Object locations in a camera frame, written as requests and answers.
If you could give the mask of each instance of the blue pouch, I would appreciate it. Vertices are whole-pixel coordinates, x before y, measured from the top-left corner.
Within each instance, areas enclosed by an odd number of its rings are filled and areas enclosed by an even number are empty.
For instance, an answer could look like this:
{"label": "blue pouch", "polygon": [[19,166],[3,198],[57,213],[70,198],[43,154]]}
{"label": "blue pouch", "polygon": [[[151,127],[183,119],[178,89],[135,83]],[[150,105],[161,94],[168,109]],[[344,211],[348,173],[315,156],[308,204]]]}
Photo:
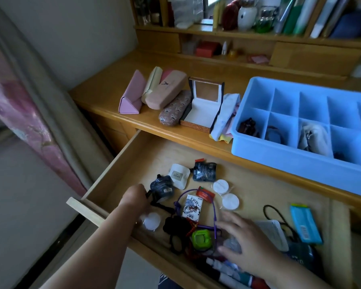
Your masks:
{"label": "blue pouch", "polygon": [[304,243],[322,244],[322,239],[310,208],[305,205],[292,204],[290,212],[301,241]]}

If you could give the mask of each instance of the blue plastic organizer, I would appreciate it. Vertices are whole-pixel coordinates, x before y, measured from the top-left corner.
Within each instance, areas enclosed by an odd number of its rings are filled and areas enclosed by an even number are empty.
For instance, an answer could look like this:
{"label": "blue plastic organizer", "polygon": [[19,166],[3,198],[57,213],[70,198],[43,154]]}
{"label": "blue plastic organizer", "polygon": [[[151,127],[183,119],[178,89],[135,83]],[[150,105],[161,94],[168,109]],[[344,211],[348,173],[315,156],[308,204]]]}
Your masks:
{"label": "blue plastic organizer", "polygon": [[[260,138],[237,132],[249,117]],[[298,149],[301,125],[311,121],[346,161]],[[278,128],[286,145],[265,140],[267,126]],[[233,155],[361,195],[361,92],[253,77],[231,133]]]}

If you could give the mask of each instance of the barcode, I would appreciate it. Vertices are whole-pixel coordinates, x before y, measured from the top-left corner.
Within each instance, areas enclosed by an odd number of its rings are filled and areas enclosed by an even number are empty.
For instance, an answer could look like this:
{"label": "barcode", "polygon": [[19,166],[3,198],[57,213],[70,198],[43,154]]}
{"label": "barcode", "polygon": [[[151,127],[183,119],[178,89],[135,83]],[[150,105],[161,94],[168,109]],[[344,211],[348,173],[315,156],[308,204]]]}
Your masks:
{"label": "barcode", "polygon": [[303,237],[303,239],[305,239],[305,240],[310,239],[310,236],[309,236],[309,233],[308,233],[308,229],[306,228],[306,226],[305,226],[305,225],[301,225],[300,228],[301,228],[301,232],[302,232],[302,237]]}

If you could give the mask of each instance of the gray wall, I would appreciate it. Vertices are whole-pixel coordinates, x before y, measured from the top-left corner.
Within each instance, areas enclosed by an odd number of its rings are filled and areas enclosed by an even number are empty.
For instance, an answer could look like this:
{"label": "gray wall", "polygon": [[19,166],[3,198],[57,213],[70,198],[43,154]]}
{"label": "gray wall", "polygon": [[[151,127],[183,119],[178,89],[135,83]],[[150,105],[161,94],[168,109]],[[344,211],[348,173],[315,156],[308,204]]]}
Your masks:
{"label": "gray wall", "polygon": [[129,0],[0,0],[0,7],[69,89],[137,44]]}
{"label": "gray wall", "polygon": [[76,213],[75,196],[27,144],[0,144],[0,289],[12,288]]}

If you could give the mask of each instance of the pink floral curtain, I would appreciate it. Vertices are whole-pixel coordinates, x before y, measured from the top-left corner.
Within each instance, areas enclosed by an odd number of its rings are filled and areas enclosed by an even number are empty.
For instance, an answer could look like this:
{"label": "pink floral curtain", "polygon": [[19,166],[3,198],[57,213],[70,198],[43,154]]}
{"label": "pink floral curtain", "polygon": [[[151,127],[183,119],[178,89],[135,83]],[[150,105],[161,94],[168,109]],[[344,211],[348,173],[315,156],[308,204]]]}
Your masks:
{"label": "pink floral curtain", "polygon": [[77,194],[86,189],[65,159],[23,84],[0,50],[0,119]]}

